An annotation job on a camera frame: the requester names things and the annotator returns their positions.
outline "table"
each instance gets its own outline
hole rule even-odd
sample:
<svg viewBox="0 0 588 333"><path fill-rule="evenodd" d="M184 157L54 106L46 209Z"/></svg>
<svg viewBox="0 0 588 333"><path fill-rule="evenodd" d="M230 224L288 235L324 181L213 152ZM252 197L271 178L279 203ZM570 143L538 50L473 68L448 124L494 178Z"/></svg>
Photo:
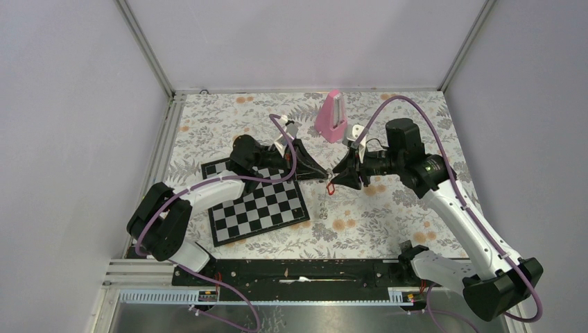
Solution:
<svg viewBox="0 0 588 333"><path fill-rule="evenodd" d="M377 107L394 92L350 92L344 94L349 125L365 125ZM414 99L435 124L452 167L464 190L479 207L477 195L441 92L403 92ZM228 157L232 141L249 134L262 144L278 136L268 118L285 114L301 123L299 137L312 157L324 168L333 168L345 156L341 143L330 144L313 127L327 96L314 93L192 94L188 95L173 145L165 183L187 186L202 179L200 164ZM410 117L420 127L428 153L438 153L435 140L418 112L408 103L395 101L380 114L368 139L386 144L384 124ZM371 150L377 142L369 143ZM362 191L337 187L327 196L328 218L319 217L325 183L300 182L311 220L215 248L207 211L190 220L187 238L197 241L214 257L222 259L393 259L399 243L410 239L445 257L467 257L448 227L397 176L373 177Z"/></svg>

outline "checkerboard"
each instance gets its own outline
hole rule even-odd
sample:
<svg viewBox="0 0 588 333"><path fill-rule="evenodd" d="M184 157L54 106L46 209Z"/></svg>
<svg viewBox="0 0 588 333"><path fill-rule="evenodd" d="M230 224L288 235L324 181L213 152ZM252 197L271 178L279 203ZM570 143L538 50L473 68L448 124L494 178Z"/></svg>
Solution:
<svg viewBox="0 0 588 333"><path fill-rule="evenodd" d="M225 158L203 164L203 178L226 170L228 161ZM280 179L286 175L284 170L254 169L264 178ZM296 181L261 182L247 196L208 209L208 215L215 247L310 219Z"/></svg>

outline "white wall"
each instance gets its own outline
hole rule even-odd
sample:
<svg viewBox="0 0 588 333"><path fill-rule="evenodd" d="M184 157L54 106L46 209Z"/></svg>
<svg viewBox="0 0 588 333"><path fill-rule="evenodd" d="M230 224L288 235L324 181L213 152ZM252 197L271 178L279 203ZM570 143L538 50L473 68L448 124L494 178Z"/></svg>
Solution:
<svg viewBox="0 0 588 333"><path fill-rule="evenodd" d="M588 327L587 17L585 0L499 1L447 94L485 215L544 266L533 333Z"/></svg>
<svg viewBox="0 0 588 333"><path fill-rule="evenodd" d="M0 332L82 332L166 98L113 1L0 5Z"/></svg>
<svg viewBox="0 0 588 333"><path fill-rule="evenodd" d="M484 0L129 0L176 89L437 87Z"/></svg>

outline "red object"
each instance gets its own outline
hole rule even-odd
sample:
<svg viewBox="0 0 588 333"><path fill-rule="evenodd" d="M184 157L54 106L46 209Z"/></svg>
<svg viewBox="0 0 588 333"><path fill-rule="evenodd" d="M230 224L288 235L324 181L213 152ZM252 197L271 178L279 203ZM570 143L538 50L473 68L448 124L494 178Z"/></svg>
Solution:
<svg viewBox="0 0 588 333"><path fill-rule="evenodd" d="M335 194L335 184L333 184L332 182L330 182L329 184L327 184L327 193L332 196L333 194Z"/></svg>

